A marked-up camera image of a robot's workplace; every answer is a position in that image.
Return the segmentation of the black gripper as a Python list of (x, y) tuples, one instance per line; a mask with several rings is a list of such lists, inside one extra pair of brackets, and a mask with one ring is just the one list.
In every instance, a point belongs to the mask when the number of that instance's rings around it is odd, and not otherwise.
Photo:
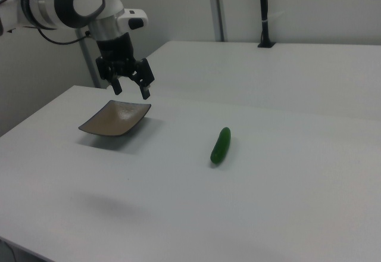
[(122, 88), (118, 76), (129, 77), (138, 84), (142, 98), (150, 97), (150, 84), (155, 80), (149, 62), (146, 58), (137, 61), (129, 33), (112, 40), (97, 41), (101, 56), (96, 59), (99, 76), (106, 80), (116, 95)]

